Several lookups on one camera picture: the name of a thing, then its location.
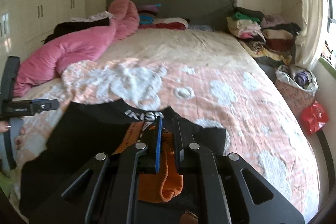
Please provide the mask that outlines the green sleeve left forearm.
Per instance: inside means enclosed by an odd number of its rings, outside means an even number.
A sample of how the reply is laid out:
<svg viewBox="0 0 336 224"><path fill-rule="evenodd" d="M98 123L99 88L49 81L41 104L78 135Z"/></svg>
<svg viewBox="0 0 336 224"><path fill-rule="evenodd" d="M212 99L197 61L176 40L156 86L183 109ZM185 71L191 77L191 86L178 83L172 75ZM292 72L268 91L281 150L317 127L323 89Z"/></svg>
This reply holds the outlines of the green sleeve left forearm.
<svg viewBox="0 0 336 224"><path fill-rule="evenodd" d="M2 171L0 171L0 186L5 196L9 199L13 189L13 179Z"/></svg>

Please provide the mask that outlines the right hand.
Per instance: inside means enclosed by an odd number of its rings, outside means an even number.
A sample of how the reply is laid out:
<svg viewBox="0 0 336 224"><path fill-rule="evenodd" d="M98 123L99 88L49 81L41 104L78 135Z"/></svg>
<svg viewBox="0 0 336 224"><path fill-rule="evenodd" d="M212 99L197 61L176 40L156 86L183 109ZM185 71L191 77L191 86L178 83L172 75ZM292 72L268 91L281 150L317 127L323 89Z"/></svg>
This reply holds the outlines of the right hand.
<svg viewBox="0 0 336 224"><path fill-rule="evenodd" d="M198 224L198 217L190 211L185 211L179 219L179 224Z"/></svg>

